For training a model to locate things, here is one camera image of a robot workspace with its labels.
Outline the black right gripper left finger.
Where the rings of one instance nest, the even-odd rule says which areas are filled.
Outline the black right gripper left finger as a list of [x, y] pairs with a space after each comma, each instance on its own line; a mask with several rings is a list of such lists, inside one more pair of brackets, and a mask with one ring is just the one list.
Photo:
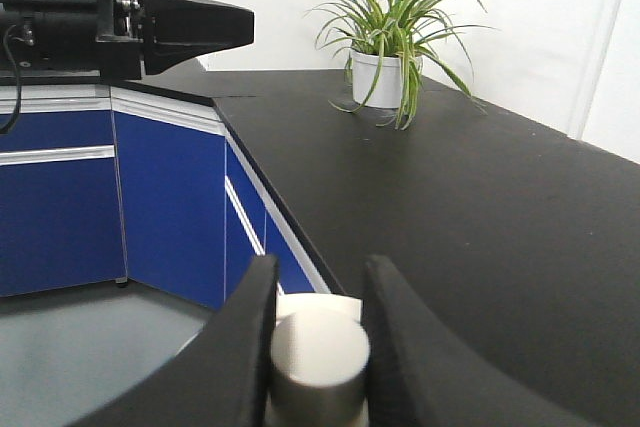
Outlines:
[[76, 426], [261, 426], [279, 264], [254, 256], [239, 286], [172, 360]]

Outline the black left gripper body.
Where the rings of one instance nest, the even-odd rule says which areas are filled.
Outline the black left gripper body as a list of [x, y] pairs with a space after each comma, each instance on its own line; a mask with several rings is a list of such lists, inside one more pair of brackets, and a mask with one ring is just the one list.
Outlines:
[[36, 71], [97, 71], [139, 79], [141, 0], [1, 0], [1, 32], [18, 38], [17, 56]]

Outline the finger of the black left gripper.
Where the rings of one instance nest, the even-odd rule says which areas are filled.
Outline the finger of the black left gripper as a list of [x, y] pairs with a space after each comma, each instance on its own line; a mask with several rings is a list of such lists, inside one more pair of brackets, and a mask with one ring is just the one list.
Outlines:
[[243, 7], [213, 0], [140, 0], [140, 7], [147, 75], [254, 42], [254, 12]]

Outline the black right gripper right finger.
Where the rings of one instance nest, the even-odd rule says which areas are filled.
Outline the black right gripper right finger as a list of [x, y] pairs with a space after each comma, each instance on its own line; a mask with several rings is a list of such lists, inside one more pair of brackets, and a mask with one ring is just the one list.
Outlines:
[[388, 258], [370, 256], [363, 283], [370, 425], [589, 425], [483, 360], [422, 302]]

